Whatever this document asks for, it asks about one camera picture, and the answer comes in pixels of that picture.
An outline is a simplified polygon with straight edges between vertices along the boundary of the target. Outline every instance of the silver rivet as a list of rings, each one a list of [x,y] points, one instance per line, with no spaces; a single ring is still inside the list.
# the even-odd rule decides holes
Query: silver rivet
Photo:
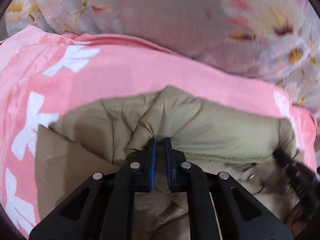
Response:
[[[191,163],[183,162],[183,163],[181,163],[181,167],[185,168],[185,169],[190,169],[191,168]]]
[[[92,175],[93,179],[101,179],[102,178],[102,173],[101,172],[96,172],[95,174]]]
[[[131,169],[138,169],[140,168],[140,163],[134,162],[130,164]]]
[[[223,172],[219,173],[219,177],[220,177],[220,179],[228,179],[229,174],[227,172],[223,171]]]

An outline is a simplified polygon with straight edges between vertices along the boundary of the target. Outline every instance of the khaki jacket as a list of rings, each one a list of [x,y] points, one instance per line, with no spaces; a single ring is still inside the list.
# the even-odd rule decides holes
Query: khaki jacket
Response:
[[[39,127],[40,218],[93,173],[117,172],[150,138],[167,136],[188,161],[206,172],[227,171],[278,218],[284,219],[297,202],[272,157],[282,147],[291,158],[303,159],[287,119],[240,112],[166,87],[159,93],[102,99],[65,114],[48,129]],[[169,193],[161,156],[155,190],[136,194],[134,217],[133,239],[189,239],[186,195]]]

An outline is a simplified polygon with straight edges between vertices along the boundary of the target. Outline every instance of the black clip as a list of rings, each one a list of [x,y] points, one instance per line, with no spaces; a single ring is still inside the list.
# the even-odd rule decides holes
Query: black clip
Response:
[[[311,171],[303,163],[292,160],[278,148],[273,153],[278,165],[285,169],[290,185],[298,195],[303,206],[303,216],[310,220],[320,205],[319,174]]]

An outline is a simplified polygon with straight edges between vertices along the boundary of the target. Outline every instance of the crumpled cloth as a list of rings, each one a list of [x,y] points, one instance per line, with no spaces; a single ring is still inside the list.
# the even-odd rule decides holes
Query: crumpled cloth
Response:
[[[308,0],[14,0],[6,23],[9,35],[35,25],[141,37],[276,84],[320,118],[320,19]]]

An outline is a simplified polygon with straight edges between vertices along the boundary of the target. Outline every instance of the pink blanket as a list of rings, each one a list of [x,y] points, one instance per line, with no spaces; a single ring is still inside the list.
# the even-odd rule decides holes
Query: pink blanket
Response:
[[[286,93],[230,76],[144,40],[120,35],[66,35],[28,27],[0,46],[0,202],[28,237],[39,222],[34,157],[38,124],[99,98],[174,85],[242,111],[290,119],[305,163],[316,168],[316,123]]]

